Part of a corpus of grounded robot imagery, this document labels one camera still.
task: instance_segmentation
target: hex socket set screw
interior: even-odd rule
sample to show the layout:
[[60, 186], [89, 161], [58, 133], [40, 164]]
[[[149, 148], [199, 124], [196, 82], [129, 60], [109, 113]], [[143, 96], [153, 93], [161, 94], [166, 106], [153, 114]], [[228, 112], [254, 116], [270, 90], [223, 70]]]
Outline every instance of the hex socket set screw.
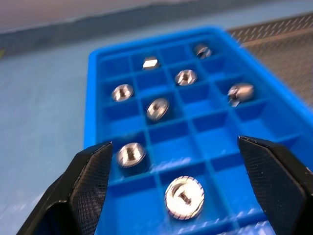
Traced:
[[154, 70], [161, 66], [160, 62], [155, 56], [146, 57], [143, 61], [142, 69], [143, 70]]
[[134, 94], [134, 89], [131, 85], [123, 84], [116, 87], [112, 92], [112, 99], [116, 102], [121, 102], [129, 99]]
[[192, 70], [182, 70], [175, 76], [175, 81], [179, 86], [188, 86], [194, 84], [197, 80], [197, 74]]
[[116, 154], [117, 163], [127, 175], [135, 175], [149, 169], [149, 158], [139, 143], [128, 143]]
[[171, 216], [180, 220], [191, 219], [203, 209], [204, 190], [193, 177], [180, 176], [168, 186], [164, 201]]
[[151, 121], [159, 121], [168, 112], [170, 103], [165, 98], [153, 100], [147, 108], [147, 117]]
[[212, 54], [211, 49], [206, 44], [198, 44], [194, 48], [194, 54], [200, 58], [204, 59], [206, 57], [209, 57]]
[[228, 91], [228, 101], [232, 107], [253, 99], [254, 86], [249, 83], [238, 83]]

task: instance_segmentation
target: shiny metal fastener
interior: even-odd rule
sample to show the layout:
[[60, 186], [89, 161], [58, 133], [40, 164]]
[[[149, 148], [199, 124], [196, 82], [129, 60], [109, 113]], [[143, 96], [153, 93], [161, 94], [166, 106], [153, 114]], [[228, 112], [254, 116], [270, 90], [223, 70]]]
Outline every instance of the shiny metal fastener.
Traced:
[[143, 70], [153, 70], [160, 67], [160, 63], [155, 56], [146, 57], [143, 61]]
[[114, 101], [120, 102], [129, 99], [134, 94], [133, 87], [128, 84], [119, 85], [112, 92]]
[[147, 108], [147, 117], [152, 121], [160, 120], [169, 109], [170, 103], [165, 98], [152, 101]]
[[249, 101], [254, 96], [254, 86], [249, 83], [239, 83], [232, 86], [228, 91], [228, 100], [232, 107], [242, 102]]
[[209, 57], [212, 54], [211, 49], [206, 44], [198, 44], [194, 48], [194, 53], [200, 59]]
[[180, 71], [176, 76], [175, 76], [175, 81], [178, 85], [180, 86], [187, 86], [195, 83], [197, 80], [197, 75], [194, 71], [192, 70], [183, 70]]
[[180, 176], [169, 185], [164, 200], [170, 215], [176, 219], [186, 220], [202, 211], [204, 190], [196, 179]]
[[128, 143], [116, 154], [121, 167], [128, 168], [139, 164], [146, 156], [146, 151], [139, 143]]

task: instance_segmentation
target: light blue table surface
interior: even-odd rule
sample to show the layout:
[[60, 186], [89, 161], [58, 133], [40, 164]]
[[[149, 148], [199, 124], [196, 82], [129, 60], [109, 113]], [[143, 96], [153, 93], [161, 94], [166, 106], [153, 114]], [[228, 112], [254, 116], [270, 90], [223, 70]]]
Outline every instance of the light blue table surface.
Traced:
[[232, 28], [312, 10], [312, 0], [267, 1], [4, 56], [0, 59], [0, 234], [18, 231], [45, 189], [82, 150], [87, 61], [94, 49], [208, 24]]

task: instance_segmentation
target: blue grid tray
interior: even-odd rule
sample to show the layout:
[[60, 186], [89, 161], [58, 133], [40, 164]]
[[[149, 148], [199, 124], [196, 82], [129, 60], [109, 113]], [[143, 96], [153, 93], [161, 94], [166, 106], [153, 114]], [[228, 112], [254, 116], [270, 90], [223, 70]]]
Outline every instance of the blue grid tray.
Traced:
[[[198, 59], [192, 48], [207, 43], [212, 56]], [[146, 56], [161, 67], [142, 70]], [[185, 69], [199, 76], [191, 86], [175, 85]], [[255, 86], [250, 102], [229, 106], [227, 91], [237, 82]], [[111, 99], [112, 90], [131, 84], [134, 96]], [[147, 120], [148, 104], [170, 101], [173, 114]], [[84, 147], [113, 141], [107, 196], [96, 234], [274, 234], [250, 185], [236, 141], [248, 135], [283, 143], [313, 168], [313, 116], [307, 107], [223, 31], [206, 27], [94, 51], [89, 57]], [[125, 177], [115, 154], [129, 142], [141, 143], [151, 167]], [[178, 176], [196, 178], [205, 192], [196, 219], [172, 218], [164, 193]]]

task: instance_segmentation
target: blue plastic tray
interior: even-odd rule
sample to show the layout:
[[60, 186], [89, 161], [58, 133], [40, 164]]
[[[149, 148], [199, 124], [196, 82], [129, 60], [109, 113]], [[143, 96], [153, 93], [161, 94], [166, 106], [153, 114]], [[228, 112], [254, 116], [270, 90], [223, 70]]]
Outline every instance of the blue plastic tray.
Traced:
[[[213, 54], [194, 56], [197, 43]], [[142, 70], [146, 56], [161, 67]], [[178, 87], [174, 77], [192, 69], [199, 79]], [[256, 96], [236, 108], [227, 91], [237, 82], [255, 86]], [[111, 99], [120, 84], [135, 95]], [[173, 114], [157, 123], [147, 120], [148, 104], [157, 97], [170, 101]], [[285, 144], [313, 169], [313, 116], [309, 109], [223, 31], [206, 27], [94, 51], [89, 58], [84, 147], [113, 141], [114, 159], [97, 235], [273, 234], [258, 204], [236, 141], [248, 135]], [[152, 163], [148, 172], [125, 177], [115, 154], [139, 142]], [[205, 192], [196, 219], [172, 218], [164, 193], [178, 176], [195, 177]]]

